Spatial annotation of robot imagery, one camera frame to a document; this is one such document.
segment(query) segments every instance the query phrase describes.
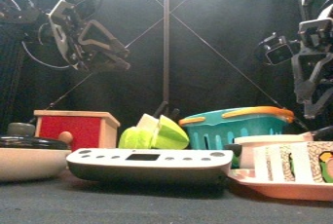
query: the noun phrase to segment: basket handle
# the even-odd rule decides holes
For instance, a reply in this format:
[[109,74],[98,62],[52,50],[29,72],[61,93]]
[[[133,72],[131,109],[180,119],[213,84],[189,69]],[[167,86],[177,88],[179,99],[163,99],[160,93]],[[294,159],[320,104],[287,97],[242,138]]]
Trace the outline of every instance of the basket handle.
[[238,117],[248,114],[271,114],[282,116],[286,118],[287,123],[294,121],[294,113],[290,110],[279,109],[272,106],[259,106],[259,107],[247,107],[240,110],[226,112],[220,115],[221,119]]
[[183,126],[185,124],[193,124],[193,123],[199,123],[204,121],[205,121],[205,117],[196,117],[196,118],[180,119],[177,124]]

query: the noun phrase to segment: white bowl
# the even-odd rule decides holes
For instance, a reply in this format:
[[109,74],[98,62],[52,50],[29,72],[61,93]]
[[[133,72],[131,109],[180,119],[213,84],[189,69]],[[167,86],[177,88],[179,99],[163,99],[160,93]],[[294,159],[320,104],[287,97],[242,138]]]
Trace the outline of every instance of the white bowl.
[[45,179],[66,168],[70,150],[0,148],[0,182]]
[[234,138],[234,143],[242,145],[239,168],[254,168],[255,147],[304,141],[312,141],[310,134],[251,135]]

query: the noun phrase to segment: black backdrop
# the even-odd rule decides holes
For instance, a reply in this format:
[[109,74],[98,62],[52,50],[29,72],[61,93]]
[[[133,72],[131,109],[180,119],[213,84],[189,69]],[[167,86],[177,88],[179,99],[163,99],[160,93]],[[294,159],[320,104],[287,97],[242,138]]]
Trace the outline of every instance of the black backdrop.
[[[42,10],[52,9],[57,1],[32,0]],[[312,18],[323,1],[312,0],[310,4]],[[164,0],[102,0],[93,18],[128,45],[131,68],[125,72],[94,74],[54,107],[110,112],[121,123],[119,133],[136,125],[143,113],[152,114],[163,101],[163,21],[152,27],[163,19],[163,3]],[[168,104],[169,109],[179,108],[179,118],[232,107],[274,106],[268,95],[303,120],[303,107],[296,104],[292,92],[290,60],[267,66],[263,57],[255,56],[258,42],[271,32],[296,39],[302,21],[298,0],[168,0],[168,3],[172,10]],[[53,45],[29,44],[28,49],[44,62],[64,65]],[[32,111],[48,107],[84,77],[82,72],[53,70],[25,56],[10,121],[28,121]],[[8,121],[2,120],[1,131]],[[322,117],[303,121],[310,129],[327,123]]]

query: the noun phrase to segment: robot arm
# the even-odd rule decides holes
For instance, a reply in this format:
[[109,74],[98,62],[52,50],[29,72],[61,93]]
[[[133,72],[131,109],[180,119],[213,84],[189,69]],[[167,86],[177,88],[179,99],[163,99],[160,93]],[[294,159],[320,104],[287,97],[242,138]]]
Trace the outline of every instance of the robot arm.
[[76,70],[101,72],[127,70],[128,50],[101,23],[85,20],[93,14],[90,0],[60,0],[48,15],[58,51]]
[[333,5],[318,19],[299,23],[302,47],[291,57],[294,92],[312,119],[333,101]]
[[89,19],[94,13],[93,0],[72,1],[60,0],[49,14],[34,8],[21,10],[13,0],[16,7],[0,1],[0,23],[17,29],[20,35],[16,39],[22,41],[26,37],[30,39],[34,32],[40,34],[37,27],[41,29],[42,25],[49,25],[45,37],[54,39],[62,59],[76,70],[127,70],[129,64],[123,59],[128,56],[128,49],[102,24]]

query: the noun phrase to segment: green toy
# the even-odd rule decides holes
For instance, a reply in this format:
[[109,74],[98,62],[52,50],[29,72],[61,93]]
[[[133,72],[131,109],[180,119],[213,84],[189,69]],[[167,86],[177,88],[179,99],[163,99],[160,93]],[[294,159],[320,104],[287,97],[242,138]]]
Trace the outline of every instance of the green toy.
[[184,149],[188,136],[181,127],[164,115],[160,119],[143,114],[136,127],[124,130],[119,138],[121,149]]

